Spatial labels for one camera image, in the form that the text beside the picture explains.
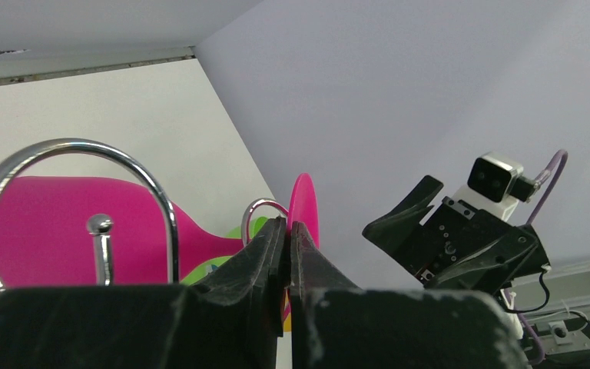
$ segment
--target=white wall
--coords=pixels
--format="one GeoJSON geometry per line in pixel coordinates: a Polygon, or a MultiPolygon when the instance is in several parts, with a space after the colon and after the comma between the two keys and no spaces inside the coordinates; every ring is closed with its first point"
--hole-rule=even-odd
{"type": "Polygon", "coordinates": [[[361,230],[492,149],[531,176],[569,150],[535,226],[556,267],[590,260],[590,2],[266,0],[194,51],[277,198],[311,173],[321,248],[362,287],[419,287],[361,230]]]}
{"type": "MultiPolygon", "coordinates": [[[[252,200],[272,195],[197,60],[0,87],[0,161],[61,137],[127,152],[213,234],[239,226],[252,200]]],[[[86,155],[50,158],[26,174],[136,181],[86,155]]]]}

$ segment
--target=white ceiling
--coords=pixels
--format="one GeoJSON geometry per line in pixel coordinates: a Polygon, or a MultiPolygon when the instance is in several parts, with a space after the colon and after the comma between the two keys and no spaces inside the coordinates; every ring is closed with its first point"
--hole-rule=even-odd
{"type": "Polygon", "coordinates": [[[321,248],[357,284],[419,286],[360,232],[492,149],[531,176],[569,150],[535,227],[555,265],[590,260],[590,2],[266,0],[195,54],[277,199],[311,173],[321,248]]]}
{"type": "Polygon", "coordinates": [[[0,0],[3,58],[192,46],[260,0],[0,0]]]}

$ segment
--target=metal loop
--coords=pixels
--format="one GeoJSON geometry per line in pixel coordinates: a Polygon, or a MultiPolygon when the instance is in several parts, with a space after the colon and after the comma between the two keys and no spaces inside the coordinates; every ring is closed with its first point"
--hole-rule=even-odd
{"type": "MultiPolygon", "coordinates": [[[[27,148],[17,151],[1,162],[0,196],[8,187],[10,180],[34,163],[56,155],[70,153],[95,155],[116,162],[128,169],[130,173],[148,187],[159,204],[166,223],[168,280],[174,283],[179,282],[180,268],[178,258],[179,251],[177,249],[177,218],[173,210],[173,205],[164,193],[164,189],[157,183],[157,180],[155,180],[155,178],[141,164],[123,151],[102,144],[101,142],[83,140],[80,138],[59,138],[28,146],[27,148]]],[[[0,279],[0,292],[4,290],[5,286],[0,279]]]]}
{"type": "Polygon", "coordinates": [[[240,221],[240,239],[243,242],[243,247],[250,243],[250,219],[252,218],[252,214],[263,205],[268,205],[277,209],[284,217],[288,216],[288,209],[272,198],[258,198],[257,200],[252,201],[250,206],[245,209],[243,218],[240,221]]]}

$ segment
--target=purple cable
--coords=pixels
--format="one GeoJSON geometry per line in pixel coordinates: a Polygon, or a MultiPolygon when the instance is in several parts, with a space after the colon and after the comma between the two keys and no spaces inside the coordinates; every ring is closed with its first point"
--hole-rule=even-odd
{"type": "MultiPolygon", "coordinates": [[[[503,293],[505,294],[505,298],[508,301],[512,300],[512,297],[510,296],[510,291],[507,288],[503,290],[503,293]]],[[[536,358],[528,360],[528,364],[537,365],[544,361],[544,359],[546,358],[546,351],[544,351],[542,342],[539,340],[539,337],[537,336],[537,333],[535,333],[535,330],[532,329],[532,327],[530,326],[528,320],[523,316],[523,314],[517,314],[517,316],[519,317],[519,321],[521,321],[521,325],[523,326],[525,331],[528,332],[528,334],[530,334],[530,337],[532,337],[532,339],[535,341],[535,346],[537,347],[537,351],[539,352],[536,358]]]]}
{"type": "Polygon", "coordinates": [[[543,185],[544,182],[546,182],[546,180],[549,179],[549,177],[551,176],[551,173],[553,172],[553,170],[555,170],[555,166],[557,165],[557,170],[555,170],[555,175],[553,175],[553,179],[551,180],[551,183],[549,183],[549,186],[546,188],[544,195],[542,195],[542,198],[539,199],[539,202],[537,203],[535,208],[532,210],[532,213],[530,213],[530,216],[528,217],[526,224],[531,224],[532,221],[535,220],[535,217],[537,216],[539,211],[542,209],[542,206],[544,206],[544,203],[546,202],[546,199],[549,198],[549,195],[551,194],[551,191],[553,191],[555,184],[558,183],[558,179],[559,179],[560,175],[562,175],[562,171],[564,170],[567,160],[568,160],[568,152],[566,152],[566,150],[558,150],[558,152],[556,152],[555,155],[553,155],[553,159],[551,159],[549,164],[546,165],[546,169],[544,169],[542,171],[542,173],[540,173],[537,176],[537,178],[535,178],[536,181],[538,181],[541,185],[543,185]]]}
{"type": "MultiPolygon", "coordinates": [[[[530,213],[530,216],[528,217],[526,224],[531,224],[532,221],[535,220],[535,217],[542,209],[542,206],[546,202],[546,199],[549,198],[551,191],[553,191],[555,184],[558,183],[558,179],[560,178],[560,175],[562,175],[562,171],[564,170],[567,160],[568,152],[566,152],[566,150],[558,150],[558,152],[556,152],[555,155],[553,155],[551,161],[549,161],[549,164],[546,165],[546,168],[541,173],[539,173],[537,178],[535,178],[535,180],[539,182],[539,184],[543,185],[551,177],[553,171],[555,171],[555,175],[553,175],[551,183],[549,183],[549,186],[546,188],[546,191],[542,195],[542,198],[539,199],[537,205],[532,210],[532,213],[530,213]]],[[[510,301],[510,292],[507,289],[503,290],[503,292],[505,293],[505,298],[507,298],[508,301],[510,301]]],[[[528,360],[528,364],[540,364],[546,358],[546,351],[542,346],[542,342],[539,340],[537,333],[535,333],[535,330],[532,329],[530,323],[525,318],[525,316],[523,314],[517,314],[517,316],[519,317],[519,321],[521,322],[521,325],[523,326],[525,331],[528,332],[528,334],[530,334],[530,337],[532,337],[532,339],[535,341],[535,346],[537,347],[537,351],[539,352],[539,355],[537,355],[536,358],[528,360]]]]}

